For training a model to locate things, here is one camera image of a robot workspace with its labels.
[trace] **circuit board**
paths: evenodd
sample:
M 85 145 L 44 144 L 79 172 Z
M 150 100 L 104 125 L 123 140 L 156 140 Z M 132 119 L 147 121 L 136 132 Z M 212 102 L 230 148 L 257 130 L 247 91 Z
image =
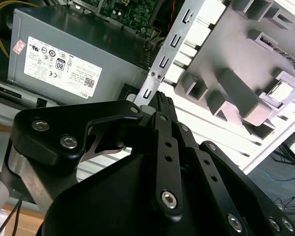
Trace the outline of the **circuit board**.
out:
M 95 7 L 100 0 L 84 0 Z M 100 15 L 114 19 L 146 37 L 154 30 L 148 26 L 148 20 L 157 0 L 105 0 Z

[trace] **gray metal casing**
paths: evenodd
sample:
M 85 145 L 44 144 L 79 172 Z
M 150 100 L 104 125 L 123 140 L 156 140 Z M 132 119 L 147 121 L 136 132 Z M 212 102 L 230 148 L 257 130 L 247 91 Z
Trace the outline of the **gray metal casing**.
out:
M 260 126 L 271 115 L 271 107 L 263 102 L 232 70 L 225 69 L 218 81 L 245 121 Z
M 17 55 L 12 49 L 33 37 L 102 68 L 93 97 L 74 95 L 24 74 L 27 46 Z M 73 7 L 20 8 L 14 11 L 8 81 L 60 104 L 117 100 L 123 83 L 140 88 L 147 71 L 140 64 L 140 39 Z
M 246 12 L 253 2 L 258 1 L 231 1 L 185 72 L 203 79 L 208 88 L 205 99 L 197 101 L 185 94 L 183 76 L 175 87 L 177 95 L 208 109 L 207 99 L 212 91 L 221 89 L 218 79 L 225 68 L 231 68 L 253 92 L 266 89 L 278 69 L 295 77 L 295 65 L 260 40 L 266 36 L 295 57 L 295 20 L 289 23 L 291 29 L 287 30 L 278 27 L 270 18 L 263 17 L 258 22 L 239 14 L 238 11 Z M 281 12 L 287 14 L 276 2 L 272 8 L 282 9 Z M 294 18 L 291 13 L 286 17 Z M 232 86 L 237 87 L 237 84 L 233 82 Z

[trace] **screw hole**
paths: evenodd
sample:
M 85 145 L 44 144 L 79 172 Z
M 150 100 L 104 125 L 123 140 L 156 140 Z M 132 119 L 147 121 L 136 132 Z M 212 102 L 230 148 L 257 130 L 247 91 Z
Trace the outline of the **screw hole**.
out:
M 217 182 L 217 178 L 215 176 L 211 176 L 211 179 L 214 181 L 214 182 Z
M 172 158 L 171 158 L 170 156 L 168 156 L 168 155 L 165 156 L 165 159 L 166 159 L 168 162 L 172 162 L 172 161 L 173 161 Z

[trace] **metal bracket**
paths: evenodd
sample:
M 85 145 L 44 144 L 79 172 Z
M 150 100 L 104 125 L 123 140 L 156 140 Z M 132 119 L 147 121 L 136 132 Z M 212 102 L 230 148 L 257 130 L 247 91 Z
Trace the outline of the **metal bracket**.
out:
M 232 162 L 223 151 L 215 144 L 205 141 L 200 145 L 200 150 L 207 152 L 218 168 L 233 202 L 245 216 L 250 229 L 256 235 L 295 235 L 283 225 L 281 219 L 295 225 L 291 220 L 248 178 L 234 162 Z
M 185 72 L 178 83 L 181 83 L 185 96 L 193 100 L 200 101 L 208 92 L 203 79 L 196 78 L 190 73 Z
M 248 235 L 244 221 L 237 211 L 211 156 L 199 150 L 191 130 L 186 125 L 177 123 L 175 130 L 180 144 L 180 159 L 185 159 L 185 164 L 198 178 L 198 181 L 205 186 L 206 193 L 209 194 L 211 204 L 214 206 L 212 210 L 217 210 L 216 220 L 219 221 L 220 225 L 223 225 L 222 228 L 225 230 L 223 235 Z M 229 225 L 234 230 L 233 234 L 229 234 Z
M 272 5 L 273 0 L 237 0 L 233 9 L 248 19 L 260 22 Z
M 237 125 L 242 125 L 237 107 L 220 90 L 213 91 L 206 102 L 213 116 Z
M 135 104 L 147 105 L 152 100 L 204 2 L 204 0 L 186 0 L 184 2 L 134 101 Z
M 72 118 L 72 114 L 83 116 Z M 128 101 L 29 109 L 15 116 L 11 140 L 22 155 L 57 173 L 69 173 L 86 151 L 89 128 L 118 121 L 136 123 L 142 117 L 140 109 Z
M 81 162 L 90 160 L 94 157 L 104 155 L 104 154 L 114 154 L 122 151 L 122 147 L 113 147 L 109 150 L 98 150 L 99 144 L 103 140 L 105 133 L 108 131 L 109 125 L 96 125 L 93 126 L 88 131 L 88 140 L 87 140 L 87 150 L 86 153 L 83 155 Z
M 39 164 L 29 161 L 14 147 L 11 149 L 8 166 L 22 179 L 43 214 L 46 214 L 60 193 L 78 183 L 76 170 L 67 176 L 53 175 Z

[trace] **floor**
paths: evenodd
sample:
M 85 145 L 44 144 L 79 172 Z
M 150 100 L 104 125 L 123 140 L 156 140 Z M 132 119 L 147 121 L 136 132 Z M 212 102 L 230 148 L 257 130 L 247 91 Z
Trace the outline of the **floor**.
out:
M 280 199 L 283 204 L 288 203 L 293 197 L 295 197 L 295 180 L 288 182 L 276 182 L 270 180 L 262 171 L 265 171 L 273 179 L 291 179 L 295 177 L 295 167 L 281 164 L 273 161 L 269 156 L 267 157 L 257 168 L 255 168 L 248 176 L 259 186 L 276 203 L 280 204 Z M 295 206 L 295 199 L 293 199 L 288 207 Z M 286 209 L 285 212 L 288 214 L 293 213 L 295 207 Z M 295 214 L 289 216 L 289 218 L 295 223 Z

